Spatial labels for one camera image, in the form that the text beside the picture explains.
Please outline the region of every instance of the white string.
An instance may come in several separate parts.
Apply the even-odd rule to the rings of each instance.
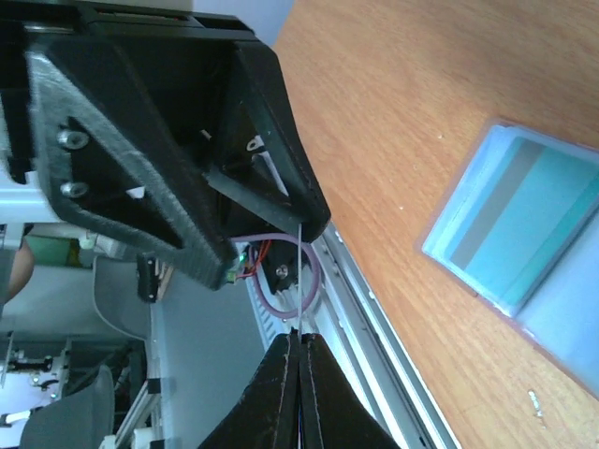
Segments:
[[[301,289],[301,223],[298,226],[298,336],[301,344],[301,300],[303,299],[303,290]]]

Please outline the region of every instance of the screw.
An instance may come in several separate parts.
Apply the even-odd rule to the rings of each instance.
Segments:
[[[67,150],[80,150],[90,143],[90,137],[87,134],[70,129],[63,129],[56,138],[58,143]]]
[[[279,279],[284,279],[289,275],[289,268],[287,268],[287,265],[281,265],[274,271],[274,274],[276,274]]]
[[[67,198],[81,198],[87,195],[90,187],[85,182],[65,182],[60,186],[60,191]]]

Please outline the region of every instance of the person's arm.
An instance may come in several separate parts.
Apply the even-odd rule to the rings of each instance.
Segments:
[[[10,271],[10,281],[8,282],[7,302],[14,298],[29,282],[34,272],[34,254],[26,241],[23,241],[22,247],[15,254],[15,260]]]

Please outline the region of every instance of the wooden table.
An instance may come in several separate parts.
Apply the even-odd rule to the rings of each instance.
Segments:
[[[599,401],[416,248],[489,117],[599,147],[599,5],[298,0],[275,49],[333,220],[463,447],[599,447]]]

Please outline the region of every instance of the gray stripe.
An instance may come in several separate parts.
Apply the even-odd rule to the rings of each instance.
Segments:
[[[451,262],[465,270],[475,256],[480,245],[485,241],[490,230],[501,216],[507,204],[516,193],[524,178],[541,156],[544,146],[540,143],[524,140],[511,164],[497,182],[487,202],[476,215],[470,229],[466,232],[458,248],[451,255]]]

